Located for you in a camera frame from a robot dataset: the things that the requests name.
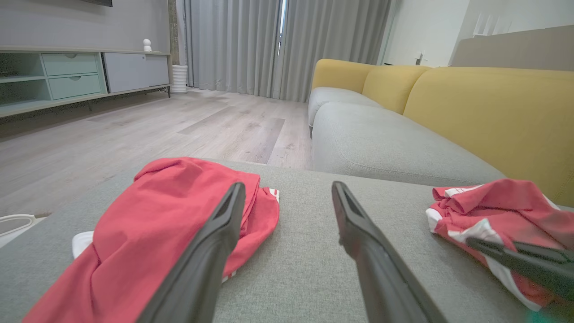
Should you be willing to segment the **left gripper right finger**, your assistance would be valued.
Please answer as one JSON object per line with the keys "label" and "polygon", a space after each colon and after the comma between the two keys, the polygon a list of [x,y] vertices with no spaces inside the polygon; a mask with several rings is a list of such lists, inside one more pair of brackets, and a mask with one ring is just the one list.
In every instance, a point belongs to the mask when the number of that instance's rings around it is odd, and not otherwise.
{"label": "left gripper right finger", "polygon": [[444,323],[422,284],[343,182],[331,186],[339,243],[356,262],[371,323]]}

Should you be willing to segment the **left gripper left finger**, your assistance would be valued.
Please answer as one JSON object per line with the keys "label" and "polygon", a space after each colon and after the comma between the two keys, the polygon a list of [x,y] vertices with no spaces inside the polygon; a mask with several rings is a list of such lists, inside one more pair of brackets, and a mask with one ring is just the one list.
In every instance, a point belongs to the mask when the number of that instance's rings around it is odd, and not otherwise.
{"label": "left gripper left finger", "polygon": [[228,256],[236,247],[245,186],[232,184],[137,319],[139,323],[211,323]]}

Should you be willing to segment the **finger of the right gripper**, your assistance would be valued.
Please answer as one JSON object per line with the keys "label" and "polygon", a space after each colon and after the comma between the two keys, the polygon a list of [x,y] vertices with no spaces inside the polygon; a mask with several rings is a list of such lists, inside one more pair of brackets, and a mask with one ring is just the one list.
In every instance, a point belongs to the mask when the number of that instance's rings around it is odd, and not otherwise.
{"label": "finger of the right gripper", "polygon": [[554,294],[568,301],[574,299],[574,262],[559,264],[533,258],[518,253],[516,248],[513,251],[502,244],[475,237],[467,238],[466,243]]}
{"label": "finger of the right gripper", "polygon": [[514,247],[518,253],[531,256],[533,258],[556,262],[559,264],[574,262],[573,251],[568,251],[566,249],[550,248],[518,241],[514,242]]}

